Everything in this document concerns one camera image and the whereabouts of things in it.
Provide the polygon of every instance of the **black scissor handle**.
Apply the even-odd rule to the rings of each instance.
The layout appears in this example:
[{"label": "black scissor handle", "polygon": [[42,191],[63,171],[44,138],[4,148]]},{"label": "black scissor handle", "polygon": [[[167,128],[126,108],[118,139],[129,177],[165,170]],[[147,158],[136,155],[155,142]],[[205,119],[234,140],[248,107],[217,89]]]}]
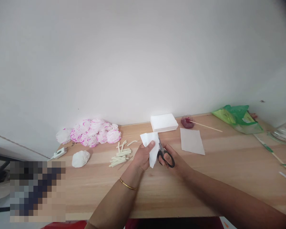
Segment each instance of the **black scissor handle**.
[{"label": "black scissor handle", "polygon": [[160,156],[162,157],[163,161],[165,161],[170,168],[175,167],[175,161],[174,161],[173,157],[171,156],[171,154],[170,154],[168,151],[165,150],[165,151],[164,151],[164,154],[166,154],[166,153],[171,157],[173,164],[170,165],[170,164],[164,159],[164,155],[162,154],[162,151],[161,151],[161,150],[159,150],[159,151],[158,151],[158,154],[157,154],[157,159],[158,159],[158,161],[159,161],[159,155],[160,155]]}]

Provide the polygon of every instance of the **folded white paper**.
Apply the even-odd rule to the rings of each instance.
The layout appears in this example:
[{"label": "folded white paper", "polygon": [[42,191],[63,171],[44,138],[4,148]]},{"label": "folded white paper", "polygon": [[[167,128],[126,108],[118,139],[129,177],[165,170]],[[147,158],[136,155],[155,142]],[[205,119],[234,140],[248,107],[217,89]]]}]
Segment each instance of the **folded white paper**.
[{"label": "folded white paper", "polygon": [[184,151],[205,155],[199,130],[180,128],[181,149]]},{"label": "folded white paper", "polygon": [[148,144],[151,141],[155,142],[155,146],[152,148],[152,150],[149,152],[149,166],[153,168],[157,161],[157,154],[159,151],[159,137],[157,132],[152,132],[152,133],[145,133],[140,135],[142,143],[145,147],[148,146]]}]

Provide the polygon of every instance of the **scissor blade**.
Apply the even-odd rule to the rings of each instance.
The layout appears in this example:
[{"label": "scissor blade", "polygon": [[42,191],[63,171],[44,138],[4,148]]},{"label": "scissor blade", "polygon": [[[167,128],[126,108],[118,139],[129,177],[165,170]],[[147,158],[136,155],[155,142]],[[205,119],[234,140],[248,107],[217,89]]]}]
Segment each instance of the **scissor blade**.
[{"label": "scissor blade", "polygon": [[160,147],[160,150],[163,152],[163,151],[164,151],[164,149],[163,149],[163,146],[162,146],[162,144],[161,144],[161,140],[160,140],[159,135],[158,135],[158,139],[159,139],[159,147]]}]

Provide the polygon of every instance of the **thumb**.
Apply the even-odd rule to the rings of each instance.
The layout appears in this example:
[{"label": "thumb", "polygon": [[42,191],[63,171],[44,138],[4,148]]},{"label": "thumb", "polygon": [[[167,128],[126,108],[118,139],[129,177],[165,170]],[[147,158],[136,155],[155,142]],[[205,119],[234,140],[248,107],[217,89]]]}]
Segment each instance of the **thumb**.
[{"label": "thumb", "polygon": [[147,147],[145,147],[145,152],[146,153],[149,153],[155,146],[155,142],[154,141],[151,141]]}]

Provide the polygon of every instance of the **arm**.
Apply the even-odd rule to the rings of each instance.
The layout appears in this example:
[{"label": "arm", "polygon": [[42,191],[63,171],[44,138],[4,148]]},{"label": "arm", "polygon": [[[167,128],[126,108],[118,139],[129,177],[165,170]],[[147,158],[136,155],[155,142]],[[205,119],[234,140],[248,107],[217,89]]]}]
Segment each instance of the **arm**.
[{"label": "arm", "polygon": [[[147,147],[141,144],[133,161],[121,179],[130,187],[137,188],[143,172],[149,167],[149,152],[154,147],[152,141]],[[100,202],[89,219],[85,229],[123,228],[129,217],[138,190],[126,187],[118,180]]]},{"label": "arm", "polygon": [[[174,158],[175,167],[169,168],[161,157],[160,163],[182,179],[206,204],[223,214],[236,228],[286,228],[286,215],[283,213],[243,191],[193,170],[170,145],[163,147]],[[171,164],[168,154],[164,158]]]}]

